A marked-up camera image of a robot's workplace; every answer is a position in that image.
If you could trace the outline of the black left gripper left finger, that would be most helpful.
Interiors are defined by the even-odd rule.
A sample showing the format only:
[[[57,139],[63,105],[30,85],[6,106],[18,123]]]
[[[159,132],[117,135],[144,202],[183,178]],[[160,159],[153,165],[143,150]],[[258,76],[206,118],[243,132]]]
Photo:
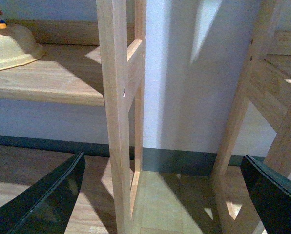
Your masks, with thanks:
[[[84,170],[84,153],[76,153],[0,207],[0,234],[63,234],[81,190]]]

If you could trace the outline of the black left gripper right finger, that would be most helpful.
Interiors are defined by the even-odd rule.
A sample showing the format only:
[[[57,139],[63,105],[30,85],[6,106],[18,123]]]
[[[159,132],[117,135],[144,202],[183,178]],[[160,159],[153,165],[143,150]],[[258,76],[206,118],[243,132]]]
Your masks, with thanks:
[[[291,234],[291,181],[249,155],[241,172],[267,233]]]

